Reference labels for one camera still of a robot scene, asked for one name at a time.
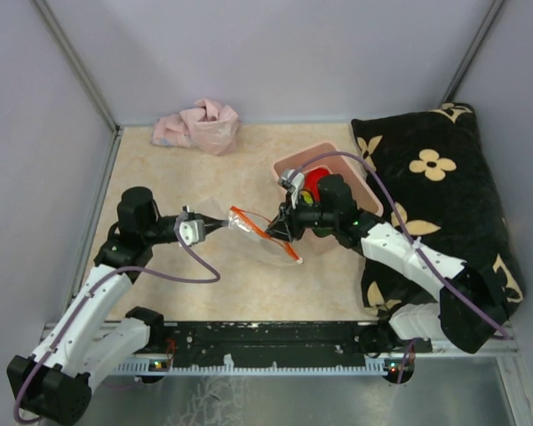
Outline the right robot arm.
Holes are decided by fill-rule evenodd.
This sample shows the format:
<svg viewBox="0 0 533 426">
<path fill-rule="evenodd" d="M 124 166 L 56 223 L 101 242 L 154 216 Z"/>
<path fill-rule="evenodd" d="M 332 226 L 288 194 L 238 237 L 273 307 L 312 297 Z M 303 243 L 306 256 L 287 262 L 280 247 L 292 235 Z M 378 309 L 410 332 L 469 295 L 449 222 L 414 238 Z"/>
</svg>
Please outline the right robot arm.
<svg viewBox="0 0 533 426">
<path fill-rule="evenodd" d="M 358 208 L 350 186 L 339 174 L 318 181 L 319 198 L 301 197 L 305 177 L 285 170 L 278 184 L 286 194 L 266 234 L 293 242 L 305 230 L 328 229 L 338 243 L 382 264 L 419 285 L 434 302 L 394 309 L 379 329 L 379 341 L 399 351 L 412 339 L 447 338 L 466 353 L 476 353 L 502 330 L 509 314 L 505 292 L 486 270 L 448 256 L 397 231 L 385 219 Z"/>
</svg>

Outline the clear zip top bag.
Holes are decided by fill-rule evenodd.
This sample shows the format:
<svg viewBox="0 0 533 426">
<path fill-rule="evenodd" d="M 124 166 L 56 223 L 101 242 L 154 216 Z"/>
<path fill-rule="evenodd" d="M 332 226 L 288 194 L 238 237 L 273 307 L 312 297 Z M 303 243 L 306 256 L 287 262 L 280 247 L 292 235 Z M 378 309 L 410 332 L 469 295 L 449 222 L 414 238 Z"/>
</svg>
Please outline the clear zip top bag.
<svg viewBox="0 0 533 426">
<path fill-rule="evenodd" d="M 232 206 L 228 211 L 228 242 L 238 252 L 273 266 L 303 264 L 303 258 L 286 241 L 267 235 L 271 221 L 256 212 Z"/>
</svg>

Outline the pink plastic bin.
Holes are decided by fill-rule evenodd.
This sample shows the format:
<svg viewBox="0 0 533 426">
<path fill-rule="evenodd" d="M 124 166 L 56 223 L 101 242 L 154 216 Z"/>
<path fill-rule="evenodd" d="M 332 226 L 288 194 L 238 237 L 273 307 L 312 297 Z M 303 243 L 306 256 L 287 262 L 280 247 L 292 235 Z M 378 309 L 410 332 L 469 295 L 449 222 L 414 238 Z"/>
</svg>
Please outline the pink plastic bin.
<svg viewBox="0 0 533 426">
<path fill-rule="evenodd" d="M 294 154 L 287 154 L 271 165 L 274 181 L 277 181 L 285 170 L 294 170 L 318 155 L 336 151 L 345 151 L 345 149 L 338 147 L 330 140 L 324 140 L 312 146 L 300 148 Z M 383 205 L 365 182 L 365 177 L 361 174 L 360 165 L 357 162 L 349 157 L 329 156 L 306 166 L 302 173 L 306 176 L 310 171 L 317 169 L 325 169 L 331 174 L 341 175 L 349 184 L 359 208 L 379 217 L 383 215 Z M 319 238 L 311 230 L 305 231 L 301 242 L 304 242 L 316 255 L 330 251 L 338 245 L 333 236 Z"/>
</svg>

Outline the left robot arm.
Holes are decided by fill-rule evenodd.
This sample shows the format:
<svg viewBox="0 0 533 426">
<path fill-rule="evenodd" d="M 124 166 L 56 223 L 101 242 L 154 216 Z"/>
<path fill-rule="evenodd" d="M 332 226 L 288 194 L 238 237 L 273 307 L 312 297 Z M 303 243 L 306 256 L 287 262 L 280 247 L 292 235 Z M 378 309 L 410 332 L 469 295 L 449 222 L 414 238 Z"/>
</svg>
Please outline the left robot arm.
<svg viewBox="0 0 533 426">
<path fill-rule="evenodd" d="M 7 369 L 15 402 L 14 420 L 23 425 L 50 419 L 75 424 L 91 397 L 115 368 L 134 352 L 161 350 L 167 341 L 163 315 L 135 308 L 100 340 L 94 336 L 114 305 L 142 274 L 180 283 L 180 277 L 148 268 L 153 247 L 177 243 L 211 273 L 219 272 L 203 261 L 193 245 L 209 233 L 227 226 L 226 219 L 208 217 L 183 207 L 177 216 L 160 214 L 152 191 L 135 186 L 123 192 L 117 220 L 94 259 L 94 266 L 50 334 L 27 357 L 14 357 Z"/>
</svg>

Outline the large red apple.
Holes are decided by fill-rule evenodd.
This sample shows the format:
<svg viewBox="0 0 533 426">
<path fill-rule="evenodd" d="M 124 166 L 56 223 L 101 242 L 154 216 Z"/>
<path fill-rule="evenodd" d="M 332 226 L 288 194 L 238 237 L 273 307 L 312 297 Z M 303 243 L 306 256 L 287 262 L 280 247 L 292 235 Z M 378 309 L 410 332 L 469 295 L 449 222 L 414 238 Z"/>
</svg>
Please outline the large red apple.
<svg viewBox="0 0 533 426">
<path fill-rule="evenodd" d="M 304 189 L 312 195 L 314 201 L 320 200 L 318 182 L 329 174 L 330 171 L 325 167 L 318 167 L 306 173 Z"/>
</svg>

